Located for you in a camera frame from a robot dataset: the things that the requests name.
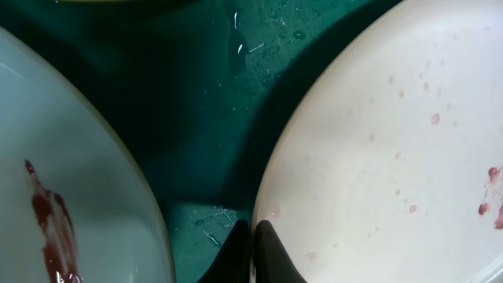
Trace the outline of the white plate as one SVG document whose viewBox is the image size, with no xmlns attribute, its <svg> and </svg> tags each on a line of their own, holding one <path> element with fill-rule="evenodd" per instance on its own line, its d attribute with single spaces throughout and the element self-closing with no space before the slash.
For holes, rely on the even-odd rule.
<svg viewBox="0 0 503 283">
<path fill-rule="evenodd" d="M 404 1 L 325 69 L 266 166 L 309 282 L 502 279 L 502 0 Z"/>
</svg>

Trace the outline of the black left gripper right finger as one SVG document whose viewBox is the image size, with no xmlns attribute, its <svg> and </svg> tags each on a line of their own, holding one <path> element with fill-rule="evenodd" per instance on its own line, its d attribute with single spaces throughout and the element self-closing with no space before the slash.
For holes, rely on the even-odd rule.
<svg viewBox="0 0 503 283">
<path fill-rule="evenodd" d="M 256 283 L 307 283 L 268 220 L 257 224 L 253 247 Z"/>
</svg>

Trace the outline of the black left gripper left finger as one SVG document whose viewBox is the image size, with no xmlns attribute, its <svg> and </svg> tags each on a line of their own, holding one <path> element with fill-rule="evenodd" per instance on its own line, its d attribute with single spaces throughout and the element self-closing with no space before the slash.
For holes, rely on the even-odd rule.
<svg viewBox="0 0 503 283">
<path fill-rule="evenodd" d="M 240 219 L 198 283 L 248 283 L 249 277 L 250 228 L 247 221 Z"/>
</svg>

